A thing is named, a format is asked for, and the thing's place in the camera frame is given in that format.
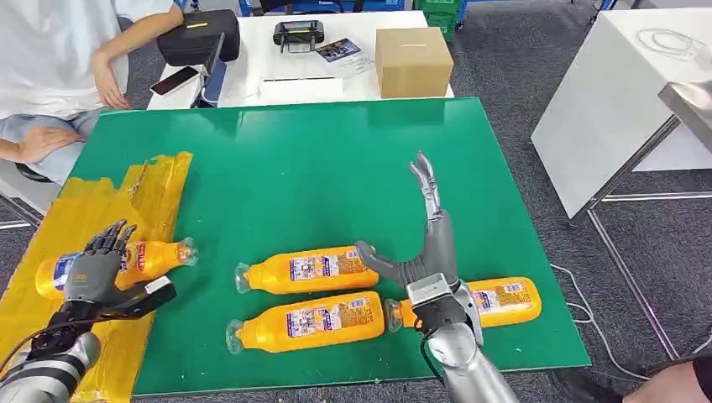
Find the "brown box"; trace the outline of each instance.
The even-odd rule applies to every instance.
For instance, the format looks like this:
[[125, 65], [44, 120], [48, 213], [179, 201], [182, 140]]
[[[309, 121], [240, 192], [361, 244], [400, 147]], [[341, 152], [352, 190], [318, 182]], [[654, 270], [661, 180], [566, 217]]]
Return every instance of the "brown box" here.
[[376, 29], [376, 70], [383, 98], [444, 97], [453, 58], [440, 28]]

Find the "yellow bottle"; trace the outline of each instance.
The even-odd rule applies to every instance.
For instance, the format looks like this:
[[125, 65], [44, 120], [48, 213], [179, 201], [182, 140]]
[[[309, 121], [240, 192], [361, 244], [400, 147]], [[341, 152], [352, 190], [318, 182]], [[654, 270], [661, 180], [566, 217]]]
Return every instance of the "yellow bottle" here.
[[348, 290], [367, 288], [378, 280], [378, 273], [364, 265], [353, 246], [276, 254], [260, 264], [241, 263], [235, 270], [242, 294], [249, 290], [272, 294]]
[[[528, 322], [542, 313], [542, 300], [534, 283], [526, 277], [472, 281], [468, 283], [479, 311], [482, 327], [495, 327]], [[384, 308], [388, 330], [413, 327], [417, 317], [411, 301], [386, 300]]]
[[[64, 254], [58, 259], [46, 259], [34, 277], [37, 292], [51, 300], [63, 298], [67, 275], [79, 254]], [[192, 238], [177, 243], [148, 241], [129, 243], [121, 259], [116, 286], [126, 290], [140, 281], [155, 280], [177, 266], [193, 266], [198, 250]]]
[[281, 353], [376, 338], [384, 329], [378, 294], [361, 291], [275, 306], [246, 322], [233, 320], [226, 341], [233, 354], [245, 348]]

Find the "jeans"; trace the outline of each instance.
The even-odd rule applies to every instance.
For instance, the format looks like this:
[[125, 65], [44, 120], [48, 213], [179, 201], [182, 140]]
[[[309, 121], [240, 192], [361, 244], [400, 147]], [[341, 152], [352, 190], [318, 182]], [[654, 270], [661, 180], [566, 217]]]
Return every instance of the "jeans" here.
[[64, 185], [76, 159], [79, 158], [79, 154], [84, 149], [84, 142], [92, 133], [103, 109], [81, 112], [68, 120], [45, 115], [10, 115], [0, 120], [0, 139], [20, 143], [24, 139], [27, 130], [37, 126], [68, 128], [79, 133], [83, 140], [50, 152], [36, 164], [28, 164], [31, 170], [46, 176], [55, 183]]

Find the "black bag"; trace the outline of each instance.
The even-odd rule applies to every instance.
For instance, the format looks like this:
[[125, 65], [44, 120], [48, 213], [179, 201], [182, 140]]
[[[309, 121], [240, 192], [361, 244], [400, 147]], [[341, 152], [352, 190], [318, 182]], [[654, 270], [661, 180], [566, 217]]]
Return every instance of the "black bag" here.
[[183, 24], [158, 37], [158, 49], [169, 65], [201, 65], [210, 56], [220, 33], [225, 33], [220, 60], [240, 54], [240, 29], [233, 10], [183, 15]]

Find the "floor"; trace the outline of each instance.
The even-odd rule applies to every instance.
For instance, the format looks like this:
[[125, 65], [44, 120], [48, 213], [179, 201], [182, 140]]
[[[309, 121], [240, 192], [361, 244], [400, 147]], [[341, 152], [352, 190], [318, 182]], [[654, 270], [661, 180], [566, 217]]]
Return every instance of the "floor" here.
[[[531, 131], [584, 39], [593, 7], [588, 0], [471, 3], [466, 24], [450, 50], [455, 60], [456, 95], [481, 97], [548, 258], [571, 269], [588, 297], [613, 354], [629, 369], [665, 359], [664, 352], [590, 222], [569, 225], [546, 172], [529, 142]], [[132, 54], [129, 99], [145, 107], [145, 90], [160, 75], [154, 46]], [[708, 173], [636, 174], [625, 191], [712, 188]], [[707, 292], [712, 218], [710, 201], [604, 204], [599, 214], [676, 346], [709, 330], [712, 303]], [[0, 212], [0, 221], [5, 217]], [[0, 290], [32, 231], [0, 232]], [[557, 273], [564, 295], [580, 302], [566, 276]], [[593, 361], [594, 377], [620, 393], [634, 389], [610, 363], [590, 325], [579, 325]], [[522, 402], [569, 402], [544, 373], [506, 376]], [[254, 393], [144, 397], [145, 402], [445, 402], [435, 381], [358, 385]]]

